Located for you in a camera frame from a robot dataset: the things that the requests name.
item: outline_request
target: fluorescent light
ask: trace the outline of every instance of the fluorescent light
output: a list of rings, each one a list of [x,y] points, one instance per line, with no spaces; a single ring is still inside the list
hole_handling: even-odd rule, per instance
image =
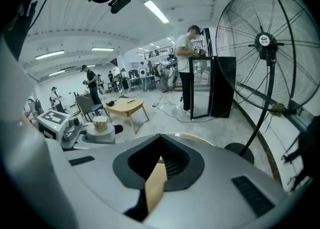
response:
[[[114,51],[114,48],[102,48],[102,47],[93,47],[92,51]]]
[[[64,73],[64,72],[65,72],[65,70],[57,71],[57,72],[49,74],[49,76],[54,76],[54,75],[61,74],[61,73]]]
[[[38,56],[35,57],[35,60],[45,59],[45,58],[56,56],[56,55],[61,55],[63,53],[65,53],[65,52],[63,50],[61,50],[61,51],[57,51],[57,52],[48,53],[48,54],[45,54],[45,55],[38,55]]]
[[[154,4],[152,0],[148,0],[144,3],[144,5],[151,10],[164,24],[169,23],[169,20],[166,16],[161,12],[161,10]]]

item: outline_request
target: fan stand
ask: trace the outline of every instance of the fan stand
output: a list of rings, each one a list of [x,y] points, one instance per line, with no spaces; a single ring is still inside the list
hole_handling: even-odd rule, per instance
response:
[[[269,77],[269,83],[268,83],[268,90],[266,94],[266,99],[263,105],[263,110],[260,115],[259,121],[255,126],[255,129],[246,143],[246,145],[238,142],[233,142],[228,144],[224,149],[227,149],[241,157],[243,157],[245,160],[250,162],[251,164],[255,163],[255,158],[252,153],[252,151],[249,149],[249,146],[257,136],[259,129],[264,122],[265,116],[267,114],[267,109],[270,104],[273,88],[274,88],[274,82],[275,82],[275,64],[276,64],[276,53],[278,51],[278,46],[282,46],[283,43],[277,43],[277,40],[267,32],[263,32],[263,29],[261,29],[261,33],[259,33],[255,38],[255,44],[250,45],[251,47],[255,47],[256,50],[259,52],[259,56],[261,60],[266,61],[266,66],[270,69],[270,77]]]

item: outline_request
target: metal railing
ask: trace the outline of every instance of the metal railing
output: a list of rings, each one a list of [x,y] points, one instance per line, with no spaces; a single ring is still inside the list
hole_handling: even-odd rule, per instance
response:
[[[193,44],[194,48],[198,48],[198,49],[203,48],[203,41],[202,40],[193,41],[192,44]],[[148,51],[146,53],[137,52],[137,54],[144,59],[150,59],[150,58],[154,58],[154,57],[161,56],[161,55],[170,55],[173,53],[173,51],[174,51],[174,45],[171,45],[171,46],[167,46],[167,47],[157,48],[157,49]]]

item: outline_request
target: fan grille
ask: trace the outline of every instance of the fan grille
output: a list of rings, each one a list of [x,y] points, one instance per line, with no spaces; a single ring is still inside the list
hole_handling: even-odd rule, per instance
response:
[[[294,51],[285,14],[278,0],[232,0],[224,9],[216,29],[216,52],[221,70],[231,86],[252,105],[273,111],[272,104],[293,110],[308,102],[320,84],[319,32],[305,9],[295,0],[280,0],[289,19]],[[274,38],[262,55],[259,36]],[[270,79],[269,62],[274,63],[274,85],[270,104],[266,102]],[[224,57],[236,57],[236,64],[225,66]],[[236,76],[228,71],[236,67]]]

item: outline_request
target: fan base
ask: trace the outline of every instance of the fan base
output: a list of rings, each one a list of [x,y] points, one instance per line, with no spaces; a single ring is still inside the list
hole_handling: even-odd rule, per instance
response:
[[[228,144],[224,149],[229,150],[229,151],[239,155],[244,147],[245,147],[244,144],[234,142],[234,143]],[[247,160],[251,164],[255,164],[254,155],[253,155],[252,151],[249,148],[245,151],[245,153],[243,154],[242,158],[244,158],[245,160]]]

